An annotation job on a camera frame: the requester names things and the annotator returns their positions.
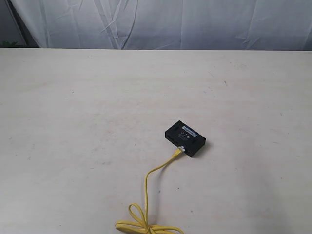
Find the black backdrop stand pole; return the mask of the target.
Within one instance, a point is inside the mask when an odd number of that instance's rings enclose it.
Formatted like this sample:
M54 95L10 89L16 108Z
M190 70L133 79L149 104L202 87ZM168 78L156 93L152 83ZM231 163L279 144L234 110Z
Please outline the black backdrop stand pole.
M0 43L10 44L10 47L26 47L27 36L15 7L10 0L0 1Z

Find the black network switch box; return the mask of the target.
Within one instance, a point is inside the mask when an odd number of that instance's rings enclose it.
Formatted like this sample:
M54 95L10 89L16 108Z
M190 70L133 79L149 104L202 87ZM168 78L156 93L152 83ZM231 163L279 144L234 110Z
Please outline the black network switch box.
M165 138L176 147L183 148L189 157L193 157L206 143L205 137L180 120L165 131Z

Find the white backdrop curtain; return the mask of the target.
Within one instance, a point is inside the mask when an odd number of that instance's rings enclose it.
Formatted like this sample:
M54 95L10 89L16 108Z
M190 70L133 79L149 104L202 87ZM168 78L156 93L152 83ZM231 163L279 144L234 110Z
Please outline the white backdrop curtain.
M311 50L309 0L15 0L39 47Z

